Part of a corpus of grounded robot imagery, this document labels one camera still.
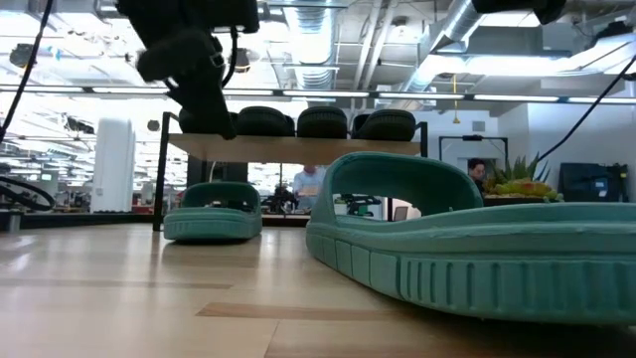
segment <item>white wall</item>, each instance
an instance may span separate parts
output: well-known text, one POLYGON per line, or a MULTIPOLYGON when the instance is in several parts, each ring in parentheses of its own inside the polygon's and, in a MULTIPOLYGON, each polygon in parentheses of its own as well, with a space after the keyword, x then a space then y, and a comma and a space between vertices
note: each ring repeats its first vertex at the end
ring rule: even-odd
POLYGON ((530 126, 528 123, 528 105, 521 104, 502 114, 498 119, 500 136, 508 137, 509 160, 528 156, 530 150, 530 126))
MULTIPOLYGON (((634 96, 634 85, 616 96, 634 96)), ((499 118, 499 131, 510 138, 511 160, 518 155, 545 153, 570 131, 588 110, 585 104, 530 103, 517 106, 499 118)), ((562 163, 627 164, 629 193, 636 194, 636 106, 600 105, 548 161, 548 183, 558 185, 562 163)))
MULTIPOLYGON (((490 116, 486 110, 460 110, 458 117, 460 123, 453 123, 454 111, 444 114, 433 112, 415 112, 417 122, 428 123, 428 157, 439 158, 438 139, 442 135, 472 135, 498 136, 497 118, 490 116), (473 121, 479 120, 486 123, 485 132, 474 132, 473 121)), ((419 141, 419 131, 415 134, 415 141, 419 141)), ((464 142, 458 139, 445 139, 442 142, 442 160, 466 170, 467 161, 470 158, 503 159, 504 145, 501 141, 464 142)))

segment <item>person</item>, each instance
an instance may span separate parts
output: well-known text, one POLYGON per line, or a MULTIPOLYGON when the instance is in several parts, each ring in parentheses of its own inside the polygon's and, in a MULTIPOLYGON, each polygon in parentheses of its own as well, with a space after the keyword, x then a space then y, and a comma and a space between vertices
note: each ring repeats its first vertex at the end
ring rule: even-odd
POLYGON ((302 171, 294 176, 293 190, 298 198, 297 209, 311 210, 318 199, 324 177, 323 171, 315 165, 305 165, 302 171))
POLYGON ((475 182, 480 193, 484 193, 484 176, 486 175, 486 162, 479 158, 468 161, 468 176, 475 182))

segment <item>wooden shelf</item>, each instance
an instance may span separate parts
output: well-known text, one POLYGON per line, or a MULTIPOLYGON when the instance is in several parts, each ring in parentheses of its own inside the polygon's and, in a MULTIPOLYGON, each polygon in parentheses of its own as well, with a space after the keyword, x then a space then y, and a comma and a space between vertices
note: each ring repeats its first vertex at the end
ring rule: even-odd
POLYGON ((170 134, 170 143, 198 159, 242 163, 329 165, 359 151, 419 153, 417 142, 360 139, 238 136, 224 140, 215 134, 170 134))

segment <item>teal sandal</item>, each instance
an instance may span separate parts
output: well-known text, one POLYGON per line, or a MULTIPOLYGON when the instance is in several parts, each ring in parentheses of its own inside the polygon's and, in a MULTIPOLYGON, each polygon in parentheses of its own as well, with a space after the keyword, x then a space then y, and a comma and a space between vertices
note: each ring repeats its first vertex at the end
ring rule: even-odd
POLYGON ((184 192, 181 208, 164 219, 167 240, 244 240, 258 236, 261 229, 260 196, 245 183, 194 185, 184 192), (214 202, 230 207, 206 207, 214 202))
POLYGON ((472 180, 439 161, 354 153, 332 164, 307 248, 391 297, 482 318, 636 323, 636 205, 483 208, 472 180), (398 198, 422 218, 337 216, 333 195, 398 198))

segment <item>ceiling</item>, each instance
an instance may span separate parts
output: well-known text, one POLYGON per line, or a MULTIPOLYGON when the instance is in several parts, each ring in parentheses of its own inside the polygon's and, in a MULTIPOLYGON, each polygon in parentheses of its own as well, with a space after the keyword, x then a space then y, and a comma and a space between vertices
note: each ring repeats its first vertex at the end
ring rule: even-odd
MULTIPOLYGON (((375 67, 370 80, 370 89, 377 86, 392 86, 394 89, 409 79, 422 61, 420 40, 428 25, 443 21, 450 1, 398 1, 393 17, 386 19, 388 0, 380 12, 376 34, 385 21, 392 21, 380 55, 380 64, 375 67)), ((280 1, 269 1, 276 5, 280 1)), ((368 28, 373 0, 332 1, 333 4, 348 5, 336 9, 335 43, 333 44, 333 63, 330 68, 336 72, 333 89, 351 90, 356 77, 358 59, 363 50, 364 35, 368 28)), ((103 8, 110 6, 102 2, 103 8)), ((634 6, 631 0, 587 0, 569 1, 567 11, 558 21, 559 29, 567 31, 566 42, 589 42, 590 31, 597 23, 611 19, 613 14, 622 14, 634 6)), ((143 46, 126 19, 103 18, 96 12, 74 8, 69 12, 58 12, 52 15, 50 26, 45 32, 41 44, 38 64, 30 79, 32 86, 158 86, 145 84, 134 69, 134 61, 143 46)), ((522 23, 527 14, 519 17, 518 13, 489 15, 482 27, 497 26, 498 36, 506 36, 506 29, 535 26, 522 23)), ((11 63, 9 56, 18 44, 33 42, 39 27, 37 14, 4 9, 0 5, 0 85, 17 84, 22 70, 11 63)), ((482 31, 479 36, 491 36, 492 31, 482 31)), ((261 22, 259 33, 241 35, 239 46, 248 49, 250 68, 246 74, 235 74, 229 84, 234 89, 295 89, 297 87, 294 73, 294 46, 290 31, 286 24, 261 22)), ((230 55, 231 39, 227 34, 220 34, 226 56, 230 55)), ((497 46, 497 40, 491 41, 497 46)), ((371 51, 378 43, 378 36, 372 42, 371 51)), ((546 94, 555 92, 572 92, 576 95, 594 95, 602 90, 604 84, 611 81, 610 75, 603 73, 574 78, 514 77, 493 76, 490 74, 459 73, 453 76, 437 76, 429 90, 441 92, 480 92, 503 94, 546 94)), ((13 98, 12 92, 0 92, 0 117, 6 114, 13 98)), ((305 101, 268 101, 264 104, 277 107, 286 114, 295 117, 300 111, 311 105, 305 101)), ((254 105, 253 101, 230 101, 231 110, 254 105)), ((483 109, 496 112, 497 103, 460 102, 462 109, 483 109)), ((452 101, 441 101, 435 104, 436 110, 448 110, 452 101)), ((3 148, 5 155, 21 155, 43 153, 35 142, 53 143, 62 148, 70 148, 77 155, 69 164, 90 165, 94 157, 94 135, 82 134, 82 141, 71 141, 78 134, 65 128, 68 118, 78 120, 87 125, 97 127, 104 116, 120 116, 131 118, 137 131, 136 181, 142 183, 156 175, 158 160, 159 133, 150 131, 148 120, 160 119, 165 110, 178 112, 179 105, 168 98, 161 97, 113 97, 107 95, 68 96, 52 94, 25 93, 20 103, 8 136, 47 137, 46 140, 7 140, 11 148, 3 148), (60 138, 54 142, 51 137, 60 138)), ((171 128, 178 130, 178 125, 171 128)), ((168 165, 168 182, 175 186, 183 186, 186 177, 187 156, 176 148, 170 148, 168 165)))

